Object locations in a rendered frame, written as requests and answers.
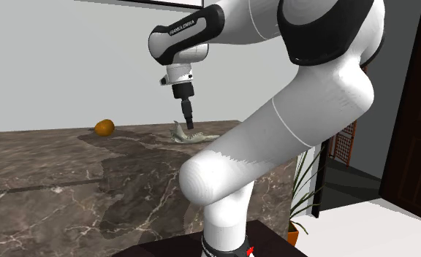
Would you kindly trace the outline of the orange fruit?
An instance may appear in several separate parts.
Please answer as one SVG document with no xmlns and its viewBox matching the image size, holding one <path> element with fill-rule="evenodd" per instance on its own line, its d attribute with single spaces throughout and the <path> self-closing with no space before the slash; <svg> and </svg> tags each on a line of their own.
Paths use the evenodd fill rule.
<svg viewBox="0 0 421 257">
<path fill-rule="evenodd" d="M 115 125 L 109 119 L 104 119 L 104 120 L 99 121 L 94 127 L 94 132 L 101 137 L 110 136 L 114 130 L 115 130 Z"/>
</svg>

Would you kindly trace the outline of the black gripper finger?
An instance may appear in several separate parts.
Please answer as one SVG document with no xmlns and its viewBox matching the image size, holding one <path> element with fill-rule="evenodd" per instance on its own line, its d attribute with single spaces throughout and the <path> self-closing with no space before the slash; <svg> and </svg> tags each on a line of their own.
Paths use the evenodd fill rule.
<svg viewBox="0 0 421 257">
<path fill-rule="evenodd" d="M 187 129 L 188 130 L 193 129 L 194 123 L 193 123 L 192 107 L 191 107 L 191 102 L 189 101 L 189 99 L 181 100 L 181 109 L 186 121 Z"/>
</svg>

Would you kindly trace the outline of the pale green jawbone figure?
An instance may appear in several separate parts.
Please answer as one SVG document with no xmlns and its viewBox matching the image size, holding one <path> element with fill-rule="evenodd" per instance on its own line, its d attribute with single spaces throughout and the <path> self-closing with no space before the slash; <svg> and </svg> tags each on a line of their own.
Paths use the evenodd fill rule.
<svg viewBox="0 0 421 257">
<path fill-rule="evenodd" d="M 202 132 L 198 132 L 189 136 L 185 134 L 180 123 L 175 120 L 174 126 L 170 129 L 170 137 L 173 142 L 180 144 L 196 144 L 201 142 L 211 142 L 219 138 L 219 135 L 206 135 Z"/>
</svg>

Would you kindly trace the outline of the dark robot stand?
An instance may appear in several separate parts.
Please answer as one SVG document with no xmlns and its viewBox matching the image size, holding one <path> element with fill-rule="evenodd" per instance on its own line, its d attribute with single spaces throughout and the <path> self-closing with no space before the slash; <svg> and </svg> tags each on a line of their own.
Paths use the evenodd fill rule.
<svg viewBox="0 0 421 257">
<path fill-rule="evenodd" d="M 255 257 L 308 257 L 259 220 L 249 221 L 246 234 Z M 202 232 L 131 246 L 111 257 L 200 257 Z"/>
</svg>

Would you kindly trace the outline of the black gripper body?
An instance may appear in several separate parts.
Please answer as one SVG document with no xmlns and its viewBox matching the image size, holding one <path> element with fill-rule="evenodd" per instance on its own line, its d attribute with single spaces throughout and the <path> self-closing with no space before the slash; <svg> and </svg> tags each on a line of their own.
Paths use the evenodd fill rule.
<svg viewBox="0 0 421 257">
<path fill-rule="evenodd" d="M 175 99 L 188 99 L 194 95 L 192 83 L 177 83 L 172 85 L 172 92 Z"/>
</svg>

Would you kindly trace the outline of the dark brown wooden door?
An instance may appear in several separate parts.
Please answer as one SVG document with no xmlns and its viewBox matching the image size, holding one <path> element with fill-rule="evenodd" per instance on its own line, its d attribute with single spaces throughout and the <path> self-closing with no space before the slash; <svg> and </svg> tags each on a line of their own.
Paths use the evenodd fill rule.
<svg viewBox="0 0 421 257">
<path fill-rule="evenodd" d="M 379 195 L 421 218 L 421 16 Z"/>
</svg>

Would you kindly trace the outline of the brown lattice chair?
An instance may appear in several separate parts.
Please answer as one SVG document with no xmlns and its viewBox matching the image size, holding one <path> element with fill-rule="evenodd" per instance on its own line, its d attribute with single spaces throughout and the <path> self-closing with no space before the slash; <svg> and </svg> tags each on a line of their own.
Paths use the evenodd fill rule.
<svg viewBox="0 0 421 257">
<path fill-rule="evenodd" d="M 342 161 L 346 164 L 346 168 L 348 168 L 350 164 L 356 128 L 357 120 L 353 121 L 333 136 L 328 148 L 328 156 L 332 159 Z"/>
</svg>

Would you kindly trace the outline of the potted plant with orange pot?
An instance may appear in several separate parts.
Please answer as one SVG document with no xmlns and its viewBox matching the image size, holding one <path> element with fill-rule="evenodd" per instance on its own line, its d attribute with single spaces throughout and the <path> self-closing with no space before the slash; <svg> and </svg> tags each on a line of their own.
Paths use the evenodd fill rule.
<svg viewBox="0 0 421 257">
<path fill-rule="evenodd" d="M 298 226 L 302 229 L 303 232 L 308 234 L 307 230 L 302 224 L 295 222 L 292 219 L 300 213 L 321 204 L 321 202 L 313 203 L 313 200 L 315 195 L 320 193 L 324 186 L 322 185 L 321 187 L 315 189 L 315 187 L 311 185 L 311 181 L 316 178 L 317 174 L 319 173 L 319 170 L 313 171 L 313 168 L 316 163 L 319 163 L 319 157 L 322 151 L 323 148 L 317 153 L 316 156 L 309 158 L 308 154 L 315 152 L 314 148 L 312 148 L 311 150 L 307 150 L 306 152 L 301 153 L 297 158 L 298 163 L 292 187 L 292 204 L 289 214 L 287 237 L 287 242 L 292 246 L 295 246 L 300 233 L 297 228 Z"/>
</svg>

